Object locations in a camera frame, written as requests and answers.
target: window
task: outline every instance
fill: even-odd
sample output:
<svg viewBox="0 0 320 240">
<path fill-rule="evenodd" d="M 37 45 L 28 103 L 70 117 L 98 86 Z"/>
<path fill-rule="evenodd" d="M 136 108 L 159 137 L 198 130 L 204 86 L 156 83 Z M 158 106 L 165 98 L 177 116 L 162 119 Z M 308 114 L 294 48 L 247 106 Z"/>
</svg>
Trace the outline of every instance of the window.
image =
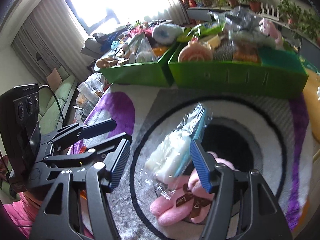
<svg viewBox="0 0 320 240">
<path fill-rule="evenodd" d="M 163 18 L 168 0 L 65 0 L 88 35 L 112 30 L 117 24 Z"/>
</svg>

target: green storage box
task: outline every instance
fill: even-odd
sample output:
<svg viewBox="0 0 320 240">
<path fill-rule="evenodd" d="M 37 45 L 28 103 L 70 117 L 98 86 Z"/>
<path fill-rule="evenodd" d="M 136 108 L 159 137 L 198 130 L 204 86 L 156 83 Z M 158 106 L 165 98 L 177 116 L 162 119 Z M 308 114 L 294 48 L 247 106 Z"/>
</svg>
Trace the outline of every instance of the green storage box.
<svg viewBox="0 0 320 240">
<path fill-rule="evenodd" d="M 100 72 L 110 83 L 170 87 L 174 80 L 168 61 L 177 46 L 173 44 L 158 61 L 101 68 Z"/>
<path fill-rule="evenodd" d="M 292 52 L 259 49 L 261 64 L 235 61 L 178 63 L 184 46 L 177 47 L 168 64 L 179 88 L 288 99 L 299 96 L 308 79 L 298 56 Z"/>
</svg>

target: window frame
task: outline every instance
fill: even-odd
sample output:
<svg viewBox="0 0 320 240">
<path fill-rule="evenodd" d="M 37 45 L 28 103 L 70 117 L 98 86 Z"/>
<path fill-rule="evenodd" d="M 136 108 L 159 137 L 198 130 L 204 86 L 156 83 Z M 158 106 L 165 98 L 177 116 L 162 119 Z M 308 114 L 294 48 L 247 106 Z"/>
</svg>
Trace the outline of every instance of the window frame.
<svg viewBox="0 0 320 240">
<path fill-rule="evenodd" d="M 73 14 L 75 15 L 76 19 L 78 20 L 78 22 L 80 23 L 80 25 L 82 26 L 82 28 L 84 28 L 85 32 L 90 35 L 94 30 L 96 30 L 98 27 L 100 27 L 103 23 L 107 22 L 108 20 L 114 18 L 116 20 L 116 22 L 118 24 L 120 24 L 120 21 L 118 19 L 118 17 L 116 16 L 116 14 L 114 13 L 114 11 L 112 9 L 106 8 L 107 10 L 107 16 L 102 19 L 101 21 L 93 24 L 92 26 L 88 26 L 85 21 L 77 14 L 76 8 L 74 7 L 73 3 L 71 0 L 65 0 L 67 5 L 69 6 L 70 10 L 73 12 Z"/>
</svg>

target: camera lens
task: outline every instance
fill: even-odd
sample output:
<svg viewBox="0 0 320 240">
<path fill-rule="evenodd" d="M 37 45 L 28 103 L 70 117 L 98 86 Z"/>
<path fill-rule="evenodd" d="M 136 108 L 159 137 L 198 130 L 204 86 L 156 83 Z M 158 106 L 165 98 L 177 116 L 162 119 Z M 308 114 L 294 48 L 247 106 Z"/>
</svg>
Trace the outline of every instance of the camera lens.
<svg viewBox="0 0 320 240">
<path fill-rule="evenodd" d="M 38 97 L 35 97 L 35 108 L 38 108 L 39 106 L 39 99 Z"/>
<path fill-rule="evenodd" d="M 18 104 L 18 117 L 22 120 L 24 116 L 24 109 L 23 109 L 23 104 L 20 102 Z"/>
<path fill-rule="evenodd" d="M 28 114 L 32 114 L 32 98 L 27 98 L 27 112 Z"/>
</svg>

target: rug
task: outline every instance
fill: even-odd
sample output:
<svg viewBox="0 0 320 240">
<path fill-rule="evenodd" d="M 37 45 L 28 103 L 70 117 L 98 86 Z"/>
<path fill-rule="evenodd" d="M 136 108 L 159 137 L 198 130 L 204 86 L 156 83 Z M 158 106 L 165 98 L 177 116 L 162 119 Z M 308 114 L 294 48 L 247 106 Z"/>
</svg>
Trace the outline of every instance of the rug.
<svg viewBox="0 0 320 240">
<path fill-rule="evenodd" d="M 161 89 L 112 85 L 85 120 L 91 125 L 108 118 L 117 128 L 107 134 L 76 143 L 90 147 L 121 132 L 132 135 L 131 154 L 118 188 L 108 195 L 121 239 L 199 239 L 202 224 L 181 221 L 161 227 L 149 212 L 157 198 L 144 163 L 183 116 L 202 102 L 212 122 L 202 145 L 231 161 L 240 171 L 259 169 L 279 201 L 291 230 L 306 203 L 311 178 L 313 140 L 306 105 L 295 100 L 215 94 L 202 90 Z M 85 200 L 84 224 L 91 231 Z M 234 207 L 228 237 L 235 234 L 238 210 Z"/>
</svg>

